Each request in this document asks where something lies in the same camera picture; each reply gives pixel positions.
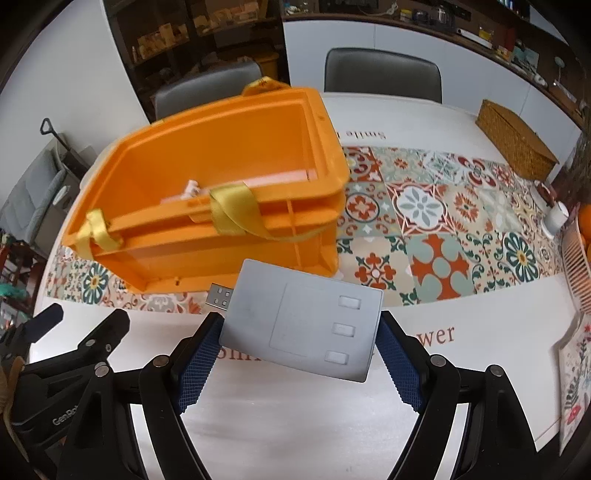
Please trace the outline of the white USB hub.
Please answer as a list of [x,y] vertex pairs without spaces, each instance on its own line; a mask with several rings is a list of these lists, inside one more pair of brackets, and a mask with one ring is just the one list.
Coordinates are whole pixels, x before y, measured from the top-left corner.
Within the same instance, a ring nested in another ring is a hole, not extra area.
[[211,285],[225,348],[312,374],[363,383],[383,292],[247,259],[235,287]]

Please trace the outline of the floral paper booklet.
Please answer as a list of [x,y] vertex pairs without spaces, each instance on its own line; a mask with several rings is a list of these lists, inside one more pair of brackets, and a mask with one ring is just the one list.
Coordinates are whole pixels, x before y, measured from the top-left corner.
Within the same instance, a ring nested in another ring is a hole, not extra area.
[[590,407],[590,316],[580,313],[576,328],[559,349],[560,453]]

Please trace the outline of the patterned tile table runner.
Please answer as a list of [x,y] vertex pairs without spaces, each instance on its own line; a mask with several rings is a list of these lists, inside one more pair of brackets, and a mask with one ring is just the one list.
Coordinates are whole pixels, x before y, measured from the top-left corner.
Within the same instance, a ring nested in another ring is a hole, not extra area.
[[484,294],[558,274],[533,183],[504,164],[453,153],[349,146],[339,279],[388,306]]

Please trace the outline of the small white figurine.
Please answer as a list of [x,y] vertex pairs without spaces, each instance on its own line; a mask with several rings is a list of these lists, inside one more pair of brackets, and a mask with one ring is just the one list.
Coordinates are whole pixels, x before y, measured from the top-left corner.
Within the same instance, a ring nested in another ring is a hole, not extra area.
[[187,184],[180,195],[181,200],[187,200],[191,198],[195,198],[200,194],[200,188],[198,182],[195,180],[188,180]]

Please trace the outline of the white mug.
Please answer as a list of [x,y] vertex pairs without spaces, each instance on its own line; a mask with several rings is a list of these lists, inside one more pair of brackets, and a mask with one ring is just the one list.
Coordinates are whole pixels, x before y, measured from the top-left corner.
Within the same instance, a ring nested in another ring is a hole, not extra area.
[[567,207],[561,201],[556,201],[542,220],[541,227],[544,234],[549,239],[554,239],[568,218],[569,211]]

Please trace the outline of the orange foam storage box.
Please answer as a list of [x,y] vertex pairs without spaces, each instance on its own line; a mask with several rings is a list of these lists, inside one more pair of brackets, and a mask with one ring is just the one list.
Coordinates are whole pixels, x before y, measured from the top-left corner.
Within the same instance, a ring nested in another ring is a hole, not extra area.
[[247,259],[332,276],[348,181],[318,91],[264,78],[121,139],[62,242],[140,293],[231,286]]

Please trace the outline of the woven wicker tissue box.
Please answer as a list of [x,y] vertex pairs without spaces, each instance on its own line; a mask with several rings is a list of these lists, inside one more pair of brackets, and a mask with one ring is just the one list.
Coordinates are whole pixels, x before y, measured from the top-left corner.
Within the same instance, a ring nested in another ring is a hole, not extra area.
[[516,113],[500,104],[484,99],[476,124],[525,180],[545,181],[558,164],[540,137]]

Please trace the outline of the grey dining chair left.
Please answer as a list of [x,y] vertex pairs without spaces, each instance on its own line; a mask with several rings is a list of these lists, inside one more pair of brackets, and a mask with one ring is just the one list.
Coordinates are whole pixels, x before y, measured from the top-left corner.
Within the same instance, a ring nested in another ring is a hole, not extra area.
[[187,76],[159,89],[154,98],[157,120],[242,94],[243,88],[263,77],[253,61],[236,62]]

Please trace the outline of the grey dining chair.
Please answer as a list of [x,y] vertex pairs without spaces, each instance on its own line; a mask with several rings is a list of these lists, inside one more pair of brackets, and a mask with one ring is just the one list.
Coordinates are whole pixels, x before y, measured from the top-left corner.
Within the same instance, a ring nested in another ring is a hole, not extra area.
[[253,61],[236,62],[187,76],[159,89],[154,98],[157,120],[242,94],[243,88],[263,77]]
[[365,48],[329,50],[325,57],[325,92],[443,101],[441,73],[435,63]]

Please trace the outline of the dark wooden shelf unit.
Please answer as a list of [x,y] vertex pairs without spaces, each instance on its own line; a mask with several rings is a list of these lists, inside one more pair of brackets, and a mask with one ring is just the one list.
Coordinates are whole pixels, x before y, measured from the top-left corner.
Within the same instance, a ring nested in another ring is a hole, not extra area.
[[150,121],[158,90],[225,64],[252,60],[264,76],[290,81],[280,1],[119,0],[103,7]]

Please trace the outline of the grey dining chair right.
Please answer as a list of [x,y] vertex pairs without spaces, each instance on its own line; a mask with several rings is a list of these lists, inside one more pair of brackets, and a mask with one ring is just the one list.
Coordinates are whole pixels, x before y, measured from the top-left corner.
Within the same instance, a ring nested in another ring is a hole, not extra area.
[[325,57],[325,92],[443,101],[441,73],[435,63],[365,48],[329,50]]

